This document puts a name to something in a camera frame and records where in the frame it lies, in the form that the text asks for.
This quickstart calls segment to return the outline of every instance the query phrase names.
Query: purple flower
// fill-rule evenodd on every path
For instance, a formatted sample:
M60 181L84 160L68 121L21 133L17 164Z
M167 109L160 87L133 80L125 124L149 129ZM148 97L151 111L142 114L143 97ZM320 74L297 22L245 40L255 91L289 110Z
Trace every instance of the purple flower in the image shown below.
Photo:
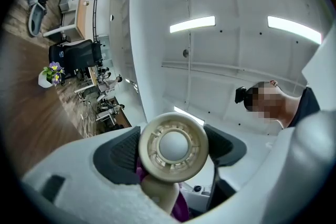
M62 67L59 65L59 62L51 62L49 67L52 71L60 70Z
M56 86L60 81L61 81L62 77L60 73L56 73L53 77L53 84L54 86Z

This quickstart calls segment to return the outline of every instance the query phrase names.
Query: black hair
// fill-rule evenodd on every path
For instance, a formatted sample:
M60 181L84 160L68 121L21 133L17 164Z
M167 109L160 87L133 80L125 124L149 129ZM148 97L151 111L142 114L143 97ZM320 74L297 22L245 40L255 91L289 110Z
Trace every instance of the black hair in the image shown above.
M246 90L245 87L240 87L236 90L236 96L235 96L235 103L241 103L244 101L244 107L248 111L253 111L253 95L258 94L258 88L262 88L267 84L266 81L258 82L257 84L253 85L251 88Z

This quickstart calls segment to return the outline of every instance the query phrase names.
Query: ceiling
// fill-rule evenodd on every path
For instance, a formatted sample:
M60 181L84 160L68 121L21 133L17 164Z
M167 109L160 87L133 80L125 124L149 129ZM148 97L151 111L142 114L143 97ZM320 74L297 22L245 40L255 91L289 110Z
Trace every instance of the ceiling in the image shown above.
M235 89L276 79L285 92L299 96L307 83L301 71L318 48L300 36L268 28L267 16L304 24L322 33L322 38L332 18L327 0L125 3L125 61L129 76L138 82L148 121L176 105L222 129L258 134L276 134L280 126L235 104ZM212 15L214 27L169 32L173 24ZM190 59L182 54L188 48Z

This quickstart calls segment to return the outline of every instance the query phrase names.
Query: beige handle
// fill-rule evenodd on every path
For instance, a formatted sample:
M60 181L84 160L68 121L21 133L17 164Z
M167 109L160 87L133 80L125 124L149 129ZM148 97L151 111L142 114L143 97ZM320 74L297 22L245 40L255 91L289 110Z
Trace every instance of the beige handle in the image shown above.
M171 214L180 192L178 183L165 183L147 175L141 182L141 188L161 209Z

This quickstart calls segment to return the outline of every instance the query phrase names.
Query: recessed light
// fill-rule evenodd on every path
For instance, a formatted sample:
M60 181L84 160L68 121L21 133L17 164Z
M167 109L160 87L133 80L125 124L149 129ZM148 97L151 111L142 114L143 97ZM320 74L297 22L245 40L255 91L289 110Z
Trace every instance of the recessed light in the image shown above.
M181 113L181 114L184 114L184 115L187 115L189 117L191 117L192 119L194 119L198 124L200 124L201 126L204 125L204 121L202 121L201 119L189 114L188 112L185 112L184 110L182 109L179 109L178 107L174 106L174 110L177 112L177 113Z
M299 36L308 38L316 42L319 45L322 44L321 34L307 26L292 22L290 20L281 19L281 18L272 17L272 16L268 16L267 20L268 20L268 27L288 31L288 32L297 34Z
M176 25L172 25L170 27L170 33L187 30L187 29L193 29L197 27L215 26L215 25L216 25L215 16L203 17L203 18L198 18L194 20L188 20L186 22L179 23Z

